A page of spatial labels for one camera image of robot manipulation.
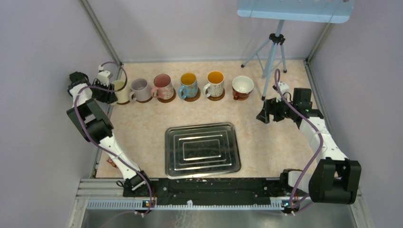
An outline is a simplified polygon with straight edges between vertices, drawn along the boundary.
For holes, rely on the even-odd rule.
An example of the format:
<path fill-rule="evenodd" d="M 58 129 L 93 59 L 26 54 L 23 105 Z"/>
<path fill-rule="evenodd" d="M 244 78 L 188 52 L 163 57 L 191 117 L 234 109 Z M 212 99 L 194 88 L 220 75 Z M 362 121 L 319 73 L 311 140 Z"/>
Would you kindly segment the cream mug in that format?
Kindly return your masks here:
<path fill-rule="evenodd" d="M 116 80 L 112 83 L 114 85 L 115 95 L 117 97 L 117 102 L 126 102 L 129 100 L 130 88 L 128 85 L 125 85 L 123 80 Z"/>

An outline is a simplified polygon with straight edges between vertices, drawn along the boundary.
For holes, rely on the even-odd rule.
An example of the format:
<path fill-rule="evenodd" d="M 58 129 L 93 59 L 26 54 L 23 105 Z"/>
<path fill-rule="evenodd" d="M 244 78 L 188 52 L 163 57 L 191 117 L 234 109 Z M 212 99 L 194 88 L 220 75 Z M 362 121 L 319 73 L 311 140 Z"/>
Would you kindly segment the lilac mug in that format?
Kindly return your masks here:
<path fill-rule="evenodd" d="M 151 86 L 144 78 L 135 79 L 130 86 L 129 100 L 135 102 L 136 100 L 144 101 L 152 97 Z"/>

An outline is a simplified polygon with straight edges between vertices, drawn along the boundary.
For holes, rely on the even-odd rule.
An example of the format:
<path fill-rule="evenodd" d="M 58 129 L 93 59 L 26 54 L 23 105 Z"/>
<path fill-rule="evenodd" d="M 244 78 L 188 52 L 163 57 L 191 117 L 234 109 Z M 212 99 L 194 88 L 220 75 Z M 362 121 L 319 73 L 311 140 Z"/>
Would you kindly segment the white red-bottom cup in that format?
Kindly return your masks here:
<path fill-rule="evenodd" d="M 254 82 L 247 76 L 237 76 L 232 81 L 232 95 L 236 101 L 248 99 L 254 89 Z"/>

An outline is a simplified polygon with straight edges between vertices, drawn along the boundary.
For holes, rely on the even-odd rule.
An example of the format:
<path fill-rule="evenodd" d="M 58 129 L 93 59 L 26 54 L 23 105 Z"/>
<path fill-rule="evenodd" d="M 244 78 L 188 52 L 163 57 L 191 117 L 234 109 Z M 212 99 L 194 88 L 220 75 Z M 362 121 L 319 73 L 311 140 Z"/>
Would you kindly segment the pink mug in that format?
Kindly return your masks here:
<path fill-rule="evenodd" d="M 171 78 L 167 74 L 159 74 L 154 78 L 154 87 L 151 95 L 155 98 L 170 99 L 173 95 L 173 85 Z"/>

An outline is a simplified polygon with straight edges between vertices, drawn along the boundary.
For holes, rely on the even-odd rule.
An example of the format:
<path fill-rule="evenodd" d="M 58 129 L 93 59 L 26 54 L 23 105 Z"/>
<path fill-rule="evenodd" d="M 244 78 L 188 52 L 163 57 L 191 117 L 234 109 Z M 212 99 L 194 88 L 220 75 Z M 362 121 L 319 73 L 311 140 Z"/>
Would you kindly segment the silver mug orange inside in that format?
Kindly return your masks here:
<path fill-rule="evenodd" d="M 206 98 L 220 97 L 224 93 L 224 75 L 219 71 L 210 72 L 203 92 Z"/>

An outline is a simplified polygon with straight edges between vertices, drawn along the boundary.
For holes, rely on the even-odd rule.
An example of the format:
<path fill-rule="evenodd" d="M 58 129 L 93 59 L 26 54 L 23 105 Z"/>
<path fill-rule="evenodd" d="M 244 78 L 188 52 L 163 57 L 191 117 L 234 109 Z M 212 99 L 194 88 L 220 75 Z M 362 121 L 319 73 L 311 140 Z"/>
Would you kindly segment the blue butterfly mug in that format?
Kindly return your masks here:
<path fill-rule="evenodd" d="M 186 97 L 194 97 L 198 91 L 197 77 L 193 73 L 185 73 L 180 79 L 181 86 L 178 90 L 179 97 L 184 100 Z"/>

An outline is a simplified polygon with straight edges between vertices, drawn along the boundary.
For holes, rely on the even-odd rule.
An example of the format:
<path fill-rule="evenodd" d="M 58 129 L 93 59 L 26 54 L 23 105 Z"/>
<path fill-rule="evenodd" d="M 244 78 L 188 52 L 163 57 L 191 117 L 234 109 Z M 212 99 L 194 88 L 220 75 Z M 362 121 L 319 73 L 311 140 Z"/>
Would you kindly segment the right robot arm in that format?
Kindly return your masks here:
<path fill-rule="evenodd" d="M 256 117 L 266 124 L 270 116 L 275 122 L 291 119 L 314 151 L 317 161 L 314 172 L 285 170 L 281 174 L 283 180 L 278 183 L 279 191 L 285 196 L 295 196 L 300 190 L 318 203 L 353 204 L 362 167 L 338 148 L 326 127 L 324 116 L 312 107 L 311 95 L 311 89 L 295 88 L 291 102 L 280 96 L 266 99 Z"/>

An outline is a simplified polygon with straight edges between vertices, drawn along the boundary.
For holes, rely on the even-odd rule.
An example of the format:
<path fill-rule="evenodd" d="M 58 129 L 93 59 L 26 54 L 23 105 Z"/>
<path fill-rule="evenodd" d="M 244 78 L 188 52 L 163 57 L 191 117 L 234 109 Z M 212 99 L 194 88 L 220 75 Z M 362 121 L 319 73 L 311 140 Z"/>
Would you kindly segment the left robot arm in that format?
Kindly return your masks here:
<path fill-rule="evenodd" d="M 82 72 L 69 75 L 71 84 L 68 93 L 73 98 L 72 108 L 67 116 L 84 139 L 105 151 L 109 159 L 122 174 L 121 187 L 129 193 L 137 192 L 140 196 L 152 193 L 152 183 L 146 173 L 132 161 L 118 144 L 113 132 L 113 125 L 97 103 L 98 94 L 110 94 L 113 87 L 103 88 L 90 84 L 88 76 Z"/>

